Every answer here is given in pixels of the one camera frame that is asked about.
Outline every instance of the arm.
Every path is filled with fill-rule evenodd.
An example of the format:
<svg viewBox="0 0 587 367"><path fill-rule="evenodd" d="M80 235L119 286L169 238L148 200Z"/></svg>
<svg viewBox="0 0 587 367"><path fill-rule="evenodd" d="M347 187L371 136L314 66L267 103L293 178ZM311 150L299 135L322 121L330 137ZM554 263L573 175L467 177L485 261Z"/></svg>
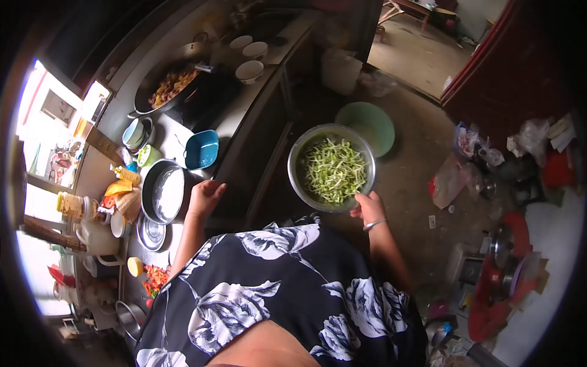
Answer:
<svg viewBox="0 0 587 367"><path fill-rule="evenodd" d="M355 199L359 206L350 211L350 216L363 219L363 225L386 219L383 202L374 191L371 191L369 196L355 194ZM373 263L384 272L391 273L396 288L413 295L410 273L387 223L376 224L371 228L369 249Z"/></svg>
<svg viewBox="0 0 587 367"><path fill-rule="evenodd" d="M204 244L204 223L224 194L226 184L202 181L191 189L190 206L184 220L180 245L171 265L170 278L174 277Z"/></svg>

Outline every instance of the white flower print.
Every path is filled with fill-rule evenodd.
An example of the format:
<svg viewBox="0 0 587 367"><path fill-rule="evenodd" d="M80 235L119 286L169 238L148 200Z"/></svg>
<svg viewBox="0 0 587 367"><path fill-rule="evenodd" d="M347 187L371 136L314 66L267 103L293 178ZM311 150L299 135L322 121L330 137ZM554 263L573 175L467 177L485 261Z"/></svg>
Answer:
<svg viewBox="0 0 587 367"><path fill-rule="evenodd" d="M169 303L169 292L167 290L171 287L168 283L161 293L165 293L166 301L165 314L163 315L163 327L161 328L161 348L141 349L137 353L137 364L139 367L187 367L185 362L185 355L181 352L167 351L167 330L165 322L167 320L167 304Z"/></svg>
<svg viewBox="0 0 587 367"><path fill-rule="evenodd" d="M184 271L181 272L179 277L182 280L187 279L191 275L191 272L195 268L203 267L206 263L206 260L210 258L210 253L214 249L214 247L220 243L224 239L225 234L219 237L212 237L208 241L206 241L202 247L198 250L193 260L189 260L185 265Z"/></svg>
<svg viewBox="0 0 587 367"><path fill-rule="evenodd" d="M187 367L183 353L161 348L141 349L137 353L137 364L140 367Z"/></svg>
<svg viewBox="0 0 587 367"><path fill-rule="evenodd" d="M310 351L316 357L328 355L341 361L350 361L361 346L361 341L349 328L344 314L324 320L324 329L318 333L318 337L322 345L315 345Z"/></svg>
<svg viewBox="0 0 587 367"><path fill-rule="evenodd" d="M281 282L266 281L257 287L220 283L202 298L196 297L187 332L192 344L209 355L256 322L271 315L263 297L273 297Z"/></svg>
<svg viewBox="0 0 587 367"><path fill-rule="evenodd" d="M365 336L378 338L387 335L387 327L383 322L383 310L380 300L375 296L375 282L368 279L355 278L350 282L346 293L340 282L322 285L331 295L341 297L350 314L351 320Z"/></svg>
<svg viewBox="0 0 587 367"><path fill-rule="evenodd" d="M384 282L379 291L383 295L383 314L387 324L392 327L393 332L405 331L407 324L402 317L402 310L407 307L409 297L405 292L398 292L388 282Z"/></svg>
<svg viewBox="0 0 587 367"><path fill-rule="evenodd" d="M285 228L279 228L275 224L262 231L236 233L234 237L240 239L245 251L253 256L265 260L275 260L283 255L291 255L324 279L322 274L299 253L301 249L309 246L318 238L320 234L318 228L318 224Z"/></svg>
<svg viewBox="0 0 587 367"><path fill-rule="evenodd" d="M378 338L406 330L402 309L407 303L407 296L403 292L398 293L388 282L377 289L379 292L375 291L375 282L371 277L353 279L346 291L340 282L322 286L328 289L330 295L343 299L351 320L365 336Z"/></svg>

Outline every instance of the wooden door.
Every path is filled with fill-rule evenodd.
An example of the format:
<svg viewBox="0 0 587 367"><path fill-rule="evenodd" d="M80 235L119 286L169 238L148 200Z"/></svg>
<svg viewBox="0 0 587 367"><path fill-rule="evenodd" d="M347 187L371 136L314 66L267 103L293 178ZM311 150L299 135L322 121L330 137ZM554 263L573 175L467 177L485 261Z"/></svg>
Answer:
<svg viewBox="0 0 587 367"><path fill-rule="evenodd" d="M510 0L490 34L441 95L456 122L472 123L506 151L506 138L534 117L559 119L571 101L554 49L530 0Z"/></svg>

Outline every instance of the black floral dress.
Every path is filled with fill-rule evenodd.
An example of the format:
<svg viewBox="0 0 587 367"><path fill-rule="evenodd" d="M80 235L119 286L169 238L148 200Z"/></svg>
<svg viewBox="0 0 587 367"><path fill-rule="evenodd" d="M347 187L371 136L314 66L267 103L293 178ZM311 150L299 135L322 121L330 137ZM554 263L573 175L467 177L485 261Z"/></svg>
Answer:
<svg viewBox="0 0 587 367"><path fill-rule="evenodd" d="M322 366L424 365L426 334L408 295L318 223L210 238L155 298L137 364L204 366L264 319Z"/></svg>

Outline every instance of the doorway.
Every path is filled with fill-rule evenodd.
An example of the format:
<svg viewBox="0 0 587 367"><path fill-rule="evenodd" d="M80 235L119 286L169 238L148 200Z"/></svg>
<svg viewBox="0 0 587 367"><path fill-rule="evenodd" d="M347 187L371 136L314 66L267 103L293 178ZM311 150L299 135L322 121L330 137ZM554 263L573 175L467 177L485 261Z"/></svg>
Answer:
<svg viewBox="0 0 587 367"><path fill-rule="evenodd" d="M380 23L367 62L440 102L443 90L467 64L505 4L386 1L380 19L393 15Z"/></svg>

